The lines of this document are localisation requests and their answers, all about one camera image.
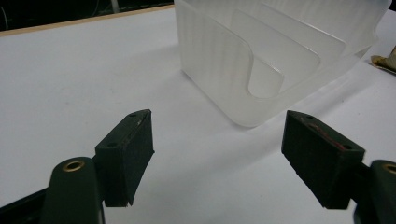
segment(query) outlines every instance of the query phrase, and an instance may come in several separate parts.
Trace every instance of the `screw hole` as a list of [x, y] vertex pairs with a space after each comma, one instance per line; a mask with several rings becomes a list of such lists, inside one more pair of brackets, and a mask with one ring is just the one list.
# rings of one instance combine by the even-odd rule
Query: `screw hole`
[[107, 146], [108, 146], [108, 147], [116, 147], [116, 146], [117, 146], [117, 143], [109, 143], [109, 144], [107, 144]]
[[396, 175], [396, 165], [392, 165], [392, 164], [385, 164], [384, 168], [386, 170], [388, 170], [389, 172], [393, 173]]
[[84, 161], [70, 161], [64, 166], [65, 172], [75, 172], [85, 165]]
[[350, 145], [344, 145], [344, 148], [350, 150], [350, 149], [352, 149], [352, 146], [350, 146]]

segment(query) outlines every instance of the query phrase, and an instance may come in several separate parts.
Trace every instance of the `wooden edge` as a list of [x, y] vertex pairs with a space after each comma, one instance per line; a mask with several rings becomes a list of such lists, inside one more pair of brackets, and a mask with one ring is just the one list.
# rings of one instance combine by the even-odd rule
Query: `wooden edge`
[[92, 18], [76, 20], [76, 21], [63, 21], [63, 22], [58, 22], [58, 23], [53, 23], [53, 24], [27, 27], [27, 28], [21, 28], [21, 29], [16, 29], [16, 30], [3, 31], [3, 32], [0, 32], [0, 36], [31, 33], [31, 32], [35, 32], [35, 31], [48, 30], [48, 29], [59, 28], [59, 27], [63, 27], [63, 26], [81, 24], [81, 23], [85, 23], [85, 22], [101, 21], [101, 20], [114, 19], [114, 18], [125, 17], [125, 16], [132, 16], [132, 15], [137, 15], [137, 14], [142, 14], [142, 13], [147, 13], [147, 12], [165, 10], [165, 9], [174, 8], [174, 7], [175, 7], [174, 5], [169, 5], [169, 6], [164, 6], [164, 7], [151, 7], [151, 8], [141, 9], [141, 10], [121, 12], [121, 13], [117, 13], [117, 14], [92, 17]]

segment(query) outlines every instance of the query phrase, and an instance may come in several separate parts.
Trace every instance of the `plastic bin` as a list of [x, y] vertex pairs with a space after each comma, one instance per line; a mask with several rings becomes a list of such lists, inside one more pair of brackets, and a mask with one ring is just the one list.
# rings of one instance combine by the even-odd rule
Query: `plastic bin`
[[390, 0], [175, 0], [182, 70], [254, 127], [350, 69]]

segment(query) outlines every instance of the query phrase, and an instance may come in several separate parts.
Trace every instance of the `translucent plastic container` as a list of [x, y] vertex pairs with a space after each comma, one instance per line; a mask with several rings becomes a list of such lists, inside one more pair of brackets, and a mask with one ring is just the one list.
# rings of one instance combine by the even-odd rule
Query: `translucent plastic container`
[[390, 0], [175, 0], [183, 71], [254, 127], [350, 69]]

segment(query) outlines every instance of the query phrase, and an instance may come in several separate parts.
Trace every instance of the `white table surface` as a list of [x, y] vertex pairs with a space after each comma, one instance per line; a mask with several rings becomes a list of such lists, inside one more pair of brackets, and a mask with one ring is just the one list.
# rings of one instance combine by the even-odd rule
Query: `white table surface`
[[[351, 71], [290, 108], [364, 147], [366, 164], [396, 161], [396, 77], [368, 64], [396, 45], [395, 24], [388, 11]], [[0, 206], [145, 108], [156, 153], [107, 223], [353, 223], [353, 202], [323, 209], [280, 153], [285, 111], [239, 127], [181, 72], [173, 9], [0, 37]]]

